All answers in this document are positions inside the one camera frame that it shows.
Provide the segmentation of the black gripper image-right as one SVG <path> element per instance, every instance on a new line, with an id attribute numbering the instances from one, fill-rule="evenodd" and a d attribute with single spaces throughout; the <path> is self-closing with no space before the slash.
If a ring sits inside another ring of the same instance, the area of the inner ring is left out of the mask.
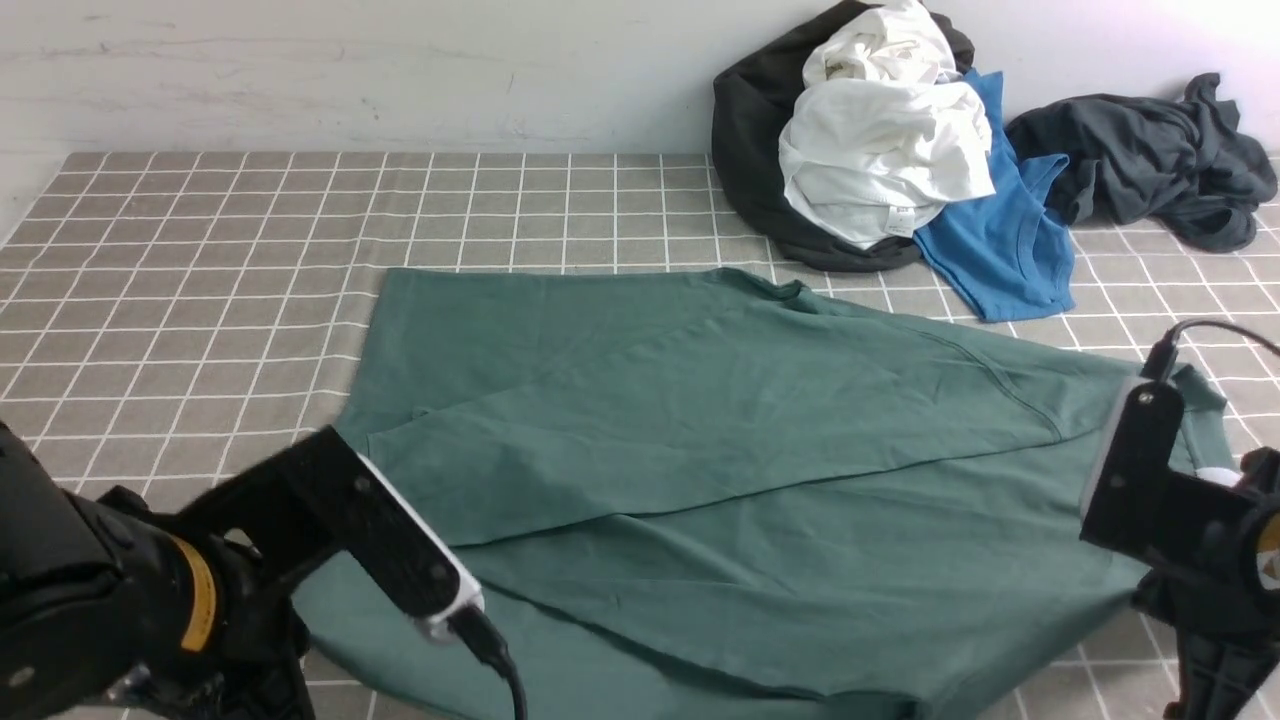
<path id="1" fill-rule="evenodd" d="M 1135 611 L 1170 626 L 1178 697 L 1165 719 L 1239 719 L 1277 667 L 1277 596 L 1147 573 Z"/>

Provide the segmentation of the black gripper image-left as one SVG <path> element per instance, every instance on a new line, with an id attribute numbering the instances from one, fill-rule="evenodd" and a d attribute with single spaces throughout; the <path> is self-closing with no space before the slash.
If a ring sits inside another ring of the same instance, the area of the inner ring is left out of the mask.
<path id="1" fill-rule="evenodd" d="M 105 703 L 161 719 L 314 719 L 301 659 L 308 635 L 279 607 L 264 624 L 232 621 L 238 596 L 214 566 L 182 560 L 180 628 L 105 692 Z"/>

